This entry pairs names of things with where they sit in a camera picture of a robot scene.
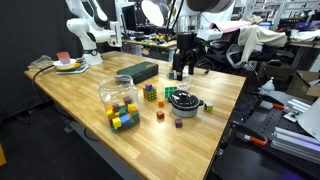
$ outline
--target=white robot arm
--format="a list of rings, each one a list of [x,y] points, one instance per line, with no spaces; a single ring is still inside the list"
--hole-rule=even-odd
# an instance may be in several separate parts
[[[83,2],[88,2],[91,6],[92,16],[85,10]],[[121,47],[120,23],[110,22],[111,30],[104,29],[108,25],[108,17],[101,10],[97,0],[66,0],[66,3],[71,13],[79,17],[68,20],[67,27],[79,37],[83,47],[83,58],[88,64],[97,65],[102,62],[96,43],[107,41],[110,46]]]

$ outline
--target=lamp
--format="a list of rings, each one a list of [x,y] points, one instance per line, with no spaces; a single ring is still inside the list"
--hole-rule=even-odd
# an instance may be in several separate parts
[[[169,8],[166,0],[143,0],[141,8],[149,21],[156,26],[167,23]]]

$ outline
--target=dark green box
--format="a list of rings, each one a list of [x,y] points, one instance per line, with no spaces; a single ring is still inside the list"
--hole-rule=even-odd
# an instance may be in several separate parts
[[[142,63],[129,66],[127,68],[117,71],[117,74],[128,75],[133,79],[134,84],[138,84],[152,76],[157,75],[159,72],[159,65],[144,61]]]

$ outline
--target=computer monitor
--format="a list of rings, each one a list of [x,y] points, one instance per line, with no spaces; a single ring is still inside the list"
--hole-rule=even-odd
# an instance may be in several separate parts
[[[121,21],[122,21],[122,24],[123,24],[123,31],[124,31],[124,36],[122,38],[129,39],[129,34],[128,34],[128,30],[127,30],[127,26],[126,26],[123,14],[121,14]]]
[[[124,18],[123,24],[126,29],[130,31],[137,31],[137,18],[134,5],[122,8],[122,14]]]

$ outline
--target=purple cube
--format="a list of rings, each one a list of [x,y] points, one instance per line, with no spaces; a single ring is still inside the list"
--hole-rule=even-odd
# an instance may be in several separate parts
[[[181,118],[177,118],[176,119],[176,128],[181,128],[182,127],[182,119]]]
[[[152,84],[147,83],[147,84],[146,84],[146,90],[147,90],[147,91],[151,91],[151,90],[152,90]]]
[[[128,104],[132,103],[132,100],[129,96],[126,96],[123,98],[123,102],[124,102],[124,104],[128,105]]]
[[[112,105],[112,108],[113,108],[114,112],[118,112],[120,109],[120,106],[119,106],[119,104],[114,104],[114,105]]]

